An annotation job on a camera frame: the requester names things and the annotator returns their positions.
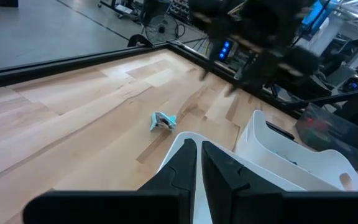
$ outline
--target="wooden tabletop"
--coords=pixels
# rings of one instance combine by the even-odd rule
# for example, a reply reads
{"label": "wooden tabletop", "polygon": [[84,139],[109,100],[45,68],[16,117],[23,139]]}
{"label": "wooden tabletop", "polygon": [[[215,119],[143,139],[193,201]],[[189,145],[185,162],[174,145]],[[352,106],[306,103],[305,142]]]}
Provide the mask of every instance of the wooden tabletop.
{"label": "wooden tabletop", "polygon": [[[135,190],[175,136],[194,131],[233,149],[254,110],[293,131],[296,120],[169,50],[0,88],[0,223],[20,223],[48,190]],[[150,115],[177,128],[150,132]]]}

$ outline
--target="concrete floor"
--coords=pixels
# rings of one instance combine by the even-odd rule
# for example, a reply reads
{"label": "concrete floor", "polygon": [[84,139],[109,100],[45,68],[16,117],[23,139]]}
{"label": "concrete floor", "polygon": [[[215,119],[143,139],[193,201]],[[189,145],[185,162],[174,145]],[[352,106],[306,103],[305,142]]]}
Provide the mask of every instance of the concrete floor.
{"label": "concrete floor", "polygon": [[[98,0],[19,0],[17,9],[0,7],[0,68],[126,48],[141,26],[97,5]],[[202,35],[187,27],[180,40]]]}

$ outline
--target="fan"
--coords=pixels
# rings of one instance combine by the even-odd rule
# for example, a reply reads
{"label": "fan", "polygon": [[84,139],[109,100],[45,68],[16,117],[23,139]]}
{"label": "fan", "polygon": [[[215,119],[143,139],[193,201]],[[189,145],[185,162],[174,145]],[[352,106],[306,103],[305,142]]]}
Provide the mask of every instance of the fan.
{"label": "fan", "polygon": [[174,18],[168,15],[153,17],[145,27],[146,37],[151,43],[175,40],[178,35],[179,25]]}

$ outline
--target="blue toy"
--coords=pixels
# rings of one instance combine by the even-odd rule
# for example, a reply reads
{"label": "blue toy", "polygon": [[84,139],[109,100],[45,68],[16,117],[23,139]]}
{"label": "blue toy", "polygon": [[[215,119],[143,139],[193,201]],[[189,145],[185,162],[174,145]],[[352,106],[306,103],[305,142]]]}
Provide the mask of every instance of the blue toy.
{"label": "blue toy", "polygon": [[163,112],[155,112],[152,114],[152,125],[150,126],[150,131],[155,127],[168,128],[172,131],[177,126],[176,120],[176,116],[167,116]]}

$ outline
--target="wooden table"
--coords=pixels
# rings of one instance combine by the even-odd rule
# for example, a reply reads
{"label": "wooden table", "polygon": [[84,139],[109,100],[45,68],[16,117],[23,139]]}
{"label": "wooden table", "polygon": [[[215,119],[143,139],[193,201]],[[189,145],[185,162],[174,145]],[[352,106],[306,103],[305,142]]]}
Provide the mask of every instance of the wooden table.
{"label": "wooden table", "polygon": [[[285,113],[169,50],[0,88],[0,223],[20,223],[48,190],[135,190],[175,136],[194,131],[233,149],[254,110],[293,131]],[[178,116],[172,133],[150,115]]]}

